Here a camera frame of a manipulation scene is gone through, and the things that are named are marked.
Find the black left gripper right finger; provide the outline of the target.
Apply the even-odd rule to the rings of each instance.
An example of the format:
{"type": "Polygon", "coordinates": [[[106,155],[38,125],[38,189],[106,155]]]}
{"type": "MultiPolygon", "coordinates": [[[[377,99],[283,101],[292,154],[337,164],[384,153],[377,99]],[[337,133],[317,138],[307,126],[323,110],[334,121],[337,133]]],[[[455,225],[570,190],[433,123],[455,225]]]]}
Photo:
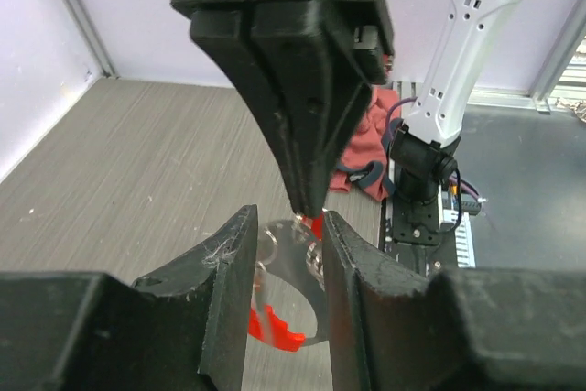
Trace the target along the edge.
{"type": "Polygon", "coordinates": [[[582,390],[585,276],[449,269],[425,278],[323,221],[337,390],[582,390]]]}

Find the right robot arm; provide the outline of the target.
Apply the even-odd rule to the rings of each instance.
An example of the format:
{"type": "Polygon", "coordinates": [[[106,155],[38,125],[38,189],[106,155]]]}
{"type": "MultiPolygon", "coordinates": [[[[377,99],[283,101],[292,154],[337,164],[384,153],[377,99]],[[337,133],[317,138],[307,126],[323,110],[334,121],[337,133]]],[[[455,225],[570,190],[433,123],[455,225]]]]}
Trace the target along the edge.
{"type": "MultiPolygon", "coordinates": [[[[522,0],[449,0],[423,88],[391,157],[424,187],[454,172],[464,110],[494,39],[522,0]]],[[[395,58],[386,0],[170,0],[190,38],[244,99],[293,212],[315,217],[374,88],[395,58]]]]}

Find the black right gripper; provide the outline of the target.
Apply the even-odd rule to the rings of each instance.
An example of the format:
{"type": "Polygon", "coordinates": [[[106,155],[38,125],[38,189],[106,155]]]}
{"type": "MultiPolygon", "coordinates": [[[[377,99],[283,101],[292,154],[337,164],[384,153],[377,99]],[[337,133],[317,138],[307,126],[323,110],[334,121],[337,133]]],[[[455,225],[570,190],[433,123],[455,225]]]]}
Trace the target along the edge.
{"type": "Polygon", "coordinates": [[[285,0],[170,4],[192,16],[193,42],[244,99],[277,161],[293,212],[316,217],[373,88],[388,81],[394,30],[386,0],[326,0],[332,4],[325,17],[328,71],[320,3],[269,1],[285,0]],[[268,3],[196,11],[259,2],[268,3]]]}

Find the metal key organizer red handle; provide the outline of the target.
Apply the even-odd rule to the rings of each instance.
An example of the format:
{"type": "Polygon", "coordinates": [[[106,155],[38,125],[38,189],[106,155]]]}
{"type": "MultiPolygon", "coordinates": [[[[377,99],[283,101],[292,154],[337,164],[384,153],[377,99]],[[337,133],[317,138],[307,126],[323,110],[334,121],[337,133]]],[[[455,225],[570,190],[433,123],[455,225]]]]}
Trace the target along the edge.
{"type": "Polygon", "coordinates": [[[295,353],[328,340],[322,221],[322,217],[309,219],[298,215],[292,220],[274,220],[259,227],[248,334],[283,352],[295,353]],[[266,303],[267,275],[293,287],[310,304],[317,322],[314,335],[291,331],[266,303]]]}

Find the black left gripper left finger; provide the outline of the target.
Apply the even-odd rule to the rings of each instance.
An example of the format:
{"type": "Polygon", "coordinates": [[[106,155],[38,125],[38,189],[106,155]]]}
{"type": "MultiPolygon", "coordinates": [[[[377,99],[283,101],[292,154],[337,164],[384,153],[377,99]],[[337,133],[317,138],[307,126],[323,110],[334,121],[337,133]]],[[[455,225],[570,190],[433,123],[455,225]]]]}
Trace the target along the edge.
{"type": "Polygon", "coordinates": [[[103,272],[1,276],[4,390],[237,390],[257,247],[254,205],[126,284],[103,272]]]}

